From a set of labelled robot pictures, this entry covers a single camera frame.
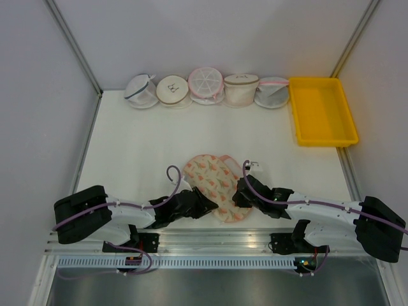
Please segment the floral mesh laundry bag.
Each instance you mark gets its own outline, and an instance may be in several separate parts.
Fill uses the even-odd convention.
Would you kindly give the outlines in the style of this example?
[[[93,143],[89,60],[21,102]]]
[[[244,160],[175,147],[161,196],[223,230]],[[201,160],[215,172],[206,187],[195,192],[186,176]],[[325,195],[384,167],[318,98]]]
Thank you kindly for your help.
[[[251,213],[250,208],[240,208],[233,201],[242,171],[232,157],[201,154],[188,161],[182,173],[190,186],[218,205],[213,215],[219,221],[240,222]]]

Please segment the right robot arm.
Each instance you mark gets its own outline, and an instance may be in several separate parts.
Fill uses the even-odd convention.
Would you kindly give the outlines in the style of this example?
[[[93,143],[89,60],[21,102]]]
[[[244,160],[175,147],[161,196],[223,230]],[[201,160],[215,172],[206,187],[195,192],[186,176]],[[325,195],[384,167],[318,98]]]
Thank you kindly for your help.
[[[252,175],[240,178],[233,202],[256,208],[272,219],[295,221],[289,233],[272,233],[272,252],[280,255],[340,251],[360,252],[397,263],[405,221],[378,198],[329,201],[311,198],[292,189],[270,189]]]

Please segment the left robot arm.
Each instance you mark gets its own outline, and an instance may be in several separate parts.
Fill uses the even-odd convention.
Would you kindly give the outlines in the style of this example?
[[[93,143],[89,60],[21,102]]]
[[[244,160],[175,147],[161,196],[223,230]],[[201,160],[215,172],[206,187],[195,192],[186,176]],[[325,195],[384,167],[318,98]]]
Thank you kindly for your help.
[[[92,186],[54,204],[53,231],[61,245],[91,238],[133,252],[140,241],[138,230],[165,228],[183,218],[199,219],[217,208],[197,187],[137,204],[108,195],[103,186]]]

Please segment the white bag pink zipper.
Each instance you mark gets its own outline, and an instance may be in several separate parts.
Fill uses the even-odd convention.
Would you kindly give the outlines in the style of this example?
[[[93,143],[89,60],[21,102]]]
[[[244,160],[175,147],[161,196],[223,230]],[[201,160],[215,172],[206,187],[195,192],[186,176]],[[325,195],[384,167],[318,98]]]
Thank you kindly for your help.
[[[254,102],[268,109],[283,107],[289,101],[289,80],[277,76],[261,78],[256,89]]]

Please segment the cylindrical beige laundry bag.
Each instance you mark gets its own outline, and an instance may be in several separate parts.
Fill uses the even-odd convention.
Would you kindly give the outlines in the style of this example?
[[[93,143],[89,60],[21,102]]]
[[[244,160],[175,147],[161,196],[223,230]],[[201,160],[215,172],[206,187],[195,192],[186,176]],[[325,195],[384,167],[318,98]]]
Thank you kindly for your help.
[[[226,76],[224,78],[225,97],[223,103],[232,108],[242,108],[254,102],[259,77],[242,73]]]

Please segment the round beige laundry bag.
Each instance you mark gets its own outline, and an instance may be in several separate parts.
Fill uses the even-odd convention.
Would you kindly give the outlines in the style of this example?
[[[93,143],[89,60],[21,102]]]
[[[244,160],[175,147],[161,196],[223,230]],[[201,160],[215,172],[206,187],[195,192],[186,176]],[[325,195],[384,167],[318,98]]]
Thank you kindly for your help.
[[[168,108],[181,109],[192,104],[187,80],[177,75],[163,78],[156,87],[159,102]]]

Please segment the pink rimmed round laundry bag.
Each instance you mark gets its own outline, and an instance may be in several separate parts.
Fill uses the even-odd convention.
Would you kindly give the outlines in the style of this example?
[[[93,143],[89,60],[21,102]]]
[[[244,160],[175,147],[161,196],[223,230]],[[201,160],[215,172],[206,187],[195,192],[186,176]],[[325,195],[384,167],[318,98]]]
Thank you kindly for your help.
[[[187,83],[191,99],[198,104],[216,105],[224,99],[224,79],[215,68],[202,67],[193,70]]]

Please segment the white bag blue zipper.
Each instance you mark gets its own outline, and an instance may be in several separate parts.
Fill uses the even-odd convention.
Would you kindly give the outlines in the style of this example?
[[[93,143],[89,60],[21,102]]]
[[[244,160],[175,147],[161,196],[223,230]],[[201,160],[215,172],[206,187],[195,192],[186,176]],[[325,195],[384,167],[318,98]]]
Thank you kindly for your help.
[[[159,103],[156,96],[155,75],[141,74],[135,76],[124,91],[124,99],[136,109],[146,109]]]

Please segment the yellow plastic tray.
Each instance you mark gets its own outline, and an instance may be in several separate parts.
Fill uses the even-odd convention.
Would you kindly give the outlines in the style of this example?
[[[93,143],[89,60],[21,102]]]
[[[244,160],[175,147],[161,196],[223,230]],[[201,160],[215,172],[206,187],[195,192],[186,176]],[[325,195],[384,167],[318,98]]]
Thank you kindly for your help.
[[[349,147],[359,142],[338,78],[292,77],[289,97],[300,146]]]

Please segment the aluminium mounting rail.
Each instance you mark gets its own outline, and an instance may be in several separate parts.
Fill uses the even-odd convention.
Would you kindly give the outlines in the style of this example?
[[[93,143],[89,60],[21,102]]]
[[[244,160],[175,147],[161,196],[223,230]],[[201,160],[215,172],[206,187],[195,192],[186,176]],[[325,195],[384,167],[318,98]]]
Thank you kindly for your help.
[[[157,234],[157,253],[163,255],[265,255],[272,233],[289,233],[280,229],[140,229],[139,234]],[[102,255],[103,242],[86,238],[81,242],[62,245],[55,233],[49,234],[44,246],[45,254]]]

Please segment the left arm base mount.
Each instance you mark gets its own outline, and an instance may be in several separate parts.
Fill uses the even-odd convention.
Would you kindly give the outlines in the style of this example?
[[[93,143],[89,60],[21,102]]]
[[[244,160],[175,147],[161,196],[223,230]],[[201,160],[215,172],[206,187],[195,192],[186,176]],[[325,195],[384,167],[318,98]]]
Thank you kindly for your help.
[[[144,251],[146,253],[157,253],[159,246],[159,234],[157,233],[136,233],[131,234],[130,240],[117,247],[108,242],[103,243],[102,252],[132,252]]]

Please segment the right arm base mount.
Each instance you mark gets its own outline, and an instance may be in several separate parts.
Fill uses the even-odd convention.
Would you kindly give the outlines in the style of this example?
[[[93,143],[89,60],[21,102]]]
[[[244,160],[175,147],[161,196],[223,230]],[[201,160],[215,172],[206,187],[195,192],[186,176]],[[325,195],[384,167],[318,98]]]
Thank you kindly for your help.
[[[274,254],[290,255],[308,252],[303,241],[291,233],[271,233],[269,246]]]

